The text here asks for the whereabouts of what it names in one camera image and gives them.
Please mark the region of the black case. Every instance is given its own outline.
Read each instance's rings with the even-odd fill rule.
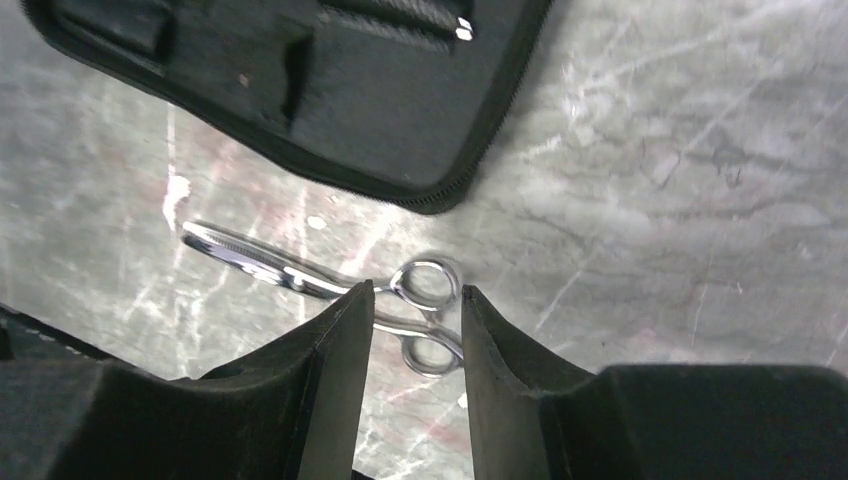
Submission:
[[[550,0],[22,4],[54,48],[286,170],[435,214],[465,196]]]

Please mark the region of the gray marble countertop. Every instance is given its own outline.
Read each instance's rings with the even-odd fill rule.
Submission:
[[[844,2],[558,0],[470,197],[437,217],[287,174],[53,51],[16,1],[0,32],[0,301],[156,375],[200,376],[325,306],[182,247],[193,218],[358,277],[448,253],[593,371],[848,371]],[[356,467],[470,478],[463,382],[416,376],[375,333]]]

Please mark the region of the scissors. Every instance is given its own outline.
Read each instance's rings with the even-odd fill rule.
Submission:
[[[283,252],[206,222],[185,222],[183,230],[183,242],[189,247],[238,268],[258,280],[302,295],[334,300],[347,293],[355,284],[335,280],[333,276],[318,272]],[[450,288],[447,295],[441,298],[427,298],[415,294],[407,287],[413,272],[425,268],[436,270],[445,277]],[[406,320],[380,312],[374,315],[374,328],[400,339],[403,360],[415,373],[428,378],[441,378],[463,367],[464,356],[459,336],[456,332],[431,321],[433,313],[446,310],[457,301],[461,288],[456,270],[439,258],[410,260],[401,265],[388,280],[374,282],[375,294],[391,293],[417,308],[427,320]],[[421,362],[413,353],[413,345],[420,340],[435,342],[447,349],[451,354],[450,362],[443,366]]]

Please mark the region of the black zipper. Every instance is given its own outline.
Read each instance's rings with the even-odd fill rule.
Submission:
[[[524,76],[527,74],[527,69],[530,66],[530,61],[535,56],[536,51],[539,47],[539,41],[541,39],[541,30],[545,27],[548,16],[550,15],[551,7],[553,6],[555,0],[550,0],[545,2],[543,6],[543,11],[541,15],[534,14],[532,18],[538,19],[535,25],[531,26],[527,29],[529,33],[528,36],[535,37],[533,41],[533,46],[530,48],[530,51],[527,55],[524,55],[524,60],[519,66],[519,73],[515,77],[513,77],[512,85],[509,87],[509,91],[512,92],[510,94],[509,100],[506,103],[506,107],[503,109],[503,113],[499,115],[498,121],[494,123],[492,129],[489,130],[487,136],[489,140],[477,148],[475,154],[473,155],[474,160],[472,160],[471,164],[467,166],[451,183],[441,189],[439,192],[434,193],[433,195],[412,199],[412,200],[401,200],[399,202],[393,202],[396,205],[404,207],[408,210],[411,210],[416,213],[421,213],[424,215],[437,215],[439,213],[444,213],[462,200],[467,192],[468,188],[471,185],[472,180],[474,179],[474,175],[477,173],[477,169],[480,167],[480,164],[483,162],[483,159],[486,155],[486,152],[491,148],[494,143],[495,138],[500,133],[501,128],[503,128],[503,124],[506,121],[506,117],[509,114],[509,110],[512,108],[512,104],[515,102],[516,97],[518,97],[519,93],[521,93],[521,89],[523,87]]]
[[[27,17],[27,19],[30,21],[30,23],[32,23],[33,25],[36,25],[36,26],[40,25],[40,22],[37,21],[37,19],[35,18],[34,14],[32,12],[32,9],[31,9],[31,4],[33,2],[38,2],[38,1],[42,1],[42,2],[46,3],[46,0],[20,0],[21,9],[23,10],[24,15]],[[404,195],[404,196],[370,195],[370,194],[367,194],[367,193],[363,193],[359,189],[346,187],[344,185],[339,185],[339,184],[337,184],[333,181],[330,181],[330,180],[322,180],[320,178],[317,178],[317,175],[309,175],[309,174],[300,173],[300,172],[297,171],[296,168],[280,165],[280,163],[278,163],[278,162],[274,162],[274,163],[276,165],[278,165],[280,168],[283,168],[284,170],[286,170],[290,173],[293,173],[297,176],[306,178],[309,181],[312,181],[312,182],[315,182],[315,183],[318,183],[318,184],[321,184],[321,185],[326,185],[326,186],[329,186],[329,187],[332,187],[332,188],[337,188],[337,189],[340,189],[340,190],[343,190],[343,191],[353,193],[354,195],[358,195],[358,196],[365,197],[365,198],[370,198],[372,200],[376,200],[376,201],[379,201],[379,202],[391,203],[391,204],[400,206],[402,208],[405,208],[407,210],[410,210],[410,211],[418,213],[418,214],[437,215],[437,214],[444,213],[444,212],[450,210],[451,208],[456,206],[460,201],[462,201],[462,199],[465,197],[465,194],[468,191],[468,188],[471,186],[471,183],[474,179],[474,175],[477,173],[477,170],[480,167],[480,163],[482,163],[486,152],[489,150],[492,143],[494,142],[495,137],[498,135],[501,128],[503,127],[503,123],[506,120],[506,117],[509,113],[510,108],[512,107],[512,104],[515,101],[515,98],[521,92],[524,76],[527,73],[527,69],[530,65],[530,60],[535,56],[535,52],[538,49],[538,44],[539,44],[539,40],[540,40],[540,31],[545,26],[545,24],[547,23],[548,16],[550,14],[550,9],[553,5],[553,1],[554,0],[549,0],[547,2],[542,3],[541,4],[541,10],[542,10],[541,12],[532,12],[531,14],[529,14],[529,17],[531,19],[533,19],[532,25],[529,25],[527,28],[519,28],[518,29],[519,34],[524,33],[524,32],[526,32],[526,33],[525,33],[525,36],[521,39],[521,41],[516,42],[517,45],[518,45],[517,50],[527,51],[524,48],[522,48],[522,45],[524,45],[528,40],[530,40],[530,38],[533,38],[533,45],[530,47],[529,51],[527,51],[528,53],[523,55],[523,60],[522,60],[521,64],[518,66],[519,73],[517,75],[509,76],[510,85],[509,85],[508,91],[511,92],[511,93],[510,93],[509,99],[506,101],[505,105],[501,106],[498,109],[495,109],[496,112],[499,111],[498,116],[497,116],[497,120],[494,123],[491,124],[490,128],[486,129],[485,134],[478,134],[477,135],[478,138],[483,137],[483,138],[488,138],[488,140],[485,143],[481,144],[479,147],[477,147],[475,149],[474,153],[470,155],[470,157],[472,158],[471,162],[467,166],[463,167],[462,170],[459,173],[457,173],[454,176],[454,178],[452,180],[450,180],[449,183],[446,186],[438,189],[435,193],[432,193],[430,195],[426,195],[426,196],[423,196],[423,197],[416,197],[416,198],[409,198],[409,196],[406,196],[406,195]],[[116,72],[113,69],[109,69],[108,67],[105,67],[105,66],[99,65],[99,64],[95,64],[95,63],[90,62],[90,61],[86,61],[85,59],[80,58],[80,56],[74,54],[73,52],[70,52],[66,49],[61,48],[60,45],[57,45],[55,43],[51,43],[51,45],[54,48],[57,48],[58,50],[62,51],[66,55],[80,61],[81,63],[89,65],[89,66],[91,66],[95,69],[99,69],[101,71],[104,71],[104,72],[108,73],[109,75],[111,75],[115,78],[121,79],[124,82],[129,83],[129,84],[135,86],[136,88],[138,88],[142,91],[145,91],[145,92],[147,92],[147,93],[149,93],[153,96],[161,98],[161,99],[163,99],[163,100],[165,100],[169,103],[180,106],[181,108],[186,108],[184,105],[182,105],[182,102],[180,102],[180,100],[178,100],[176,98],[171,98],[171,95],[167,95],[167,94],[163,94],[163,93],[160,93],[160,92],[153,91],[151,88],[143,85],[141,82],[133,80],[132,78],[127,77],[126,75],[120,74],[119,72]],[[209,118],[207,118],[203,115],[199,115],[199,114],[197,114],[193,111],[192,111],[192,114],[195,115],[196,117],[200,118],[204,122],[210,124],[210,125],[214,125],[214,123],[216,123],[216,122],[210,121]]]

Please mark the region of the scissor handle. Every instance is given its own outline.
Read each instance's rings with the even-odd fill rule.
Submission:
[[[427,378],[442,378],[458,368],[465,365],[464,354],[462,352],[462,343],[450,330],[443,328],[434,328],[426,337],[414,336],[398,336],[400,338],[400,351],[403,355],[403,361],[406,366],[413,372]],[[416,341],[436,342],[451,354],[451,360],[447,365],[433,366],[428,365],[420,360],[413,352],[413,345]]]
[[[374,328],[400,339],[403,361],[415,373],[429,377],[441,378],[465,365],[465,354],[462,351],[462,339],[459,335],[442,325],[428,322],[408,322],[406,320],[376,313],[374,315]],[[452,358],[447,365],[428,365],[418,359],[413,351],[415,342],[428,341],[438,344],[450,352]]]
[[[450,287],[450,293],[442,298],[423,298],[421,295],[416,295],[407,287],[407,281],[410,280],[412,272],[417,269],[429,268],[437,270],[444,275]],[[450,305],[459,299],[462,292],[462,281],[453,266],[446,260],[437,258],[421,258],[410,260],[392,275],[388,285],[384,288],[393,292],[400,297],[404,302],[413,307],[425,312],[438,312],[447,309]]]

